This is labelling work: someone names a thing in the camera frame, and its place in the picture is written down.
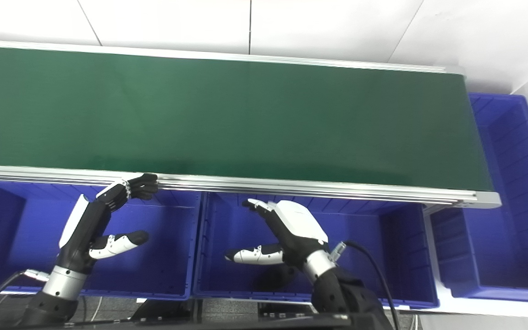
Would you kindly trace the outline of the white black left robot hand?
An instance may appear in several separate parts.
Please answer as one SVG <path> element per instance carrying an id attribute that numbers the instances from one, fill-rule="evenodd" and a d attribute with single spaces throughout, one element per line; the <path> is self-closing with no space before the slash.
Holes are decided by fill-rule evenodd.
<path id="1" fill-rule="evenodd" d="M 90 275 L 97 260 L 137 248 L 149 240 L 146 231 L 105 235 L 113 212 L 129 200 L 151 200 L 159 190 L 158 176 L 151 173 L 120 178 L 98 192 L 93 200 L 80 195 L 59 240 L 56 266 Z"/>

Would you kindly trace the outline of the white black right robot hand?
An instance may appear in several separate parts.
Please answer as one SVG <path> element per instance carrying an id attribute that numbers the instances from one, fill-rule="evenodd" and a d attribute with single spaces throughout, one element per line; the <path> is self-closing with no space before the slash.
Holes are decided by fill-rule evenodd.
<path id="1" fill-rule="evenodd" d="M 228 249 L 226 260 L 239 264 L 286 264 L 314 278 L 335 267 L 328 236 L 304 205 L 289 200 L 274 203 L 253 198 L 244 200 L 242 205 L 264 219 L 278 243 Z"/>

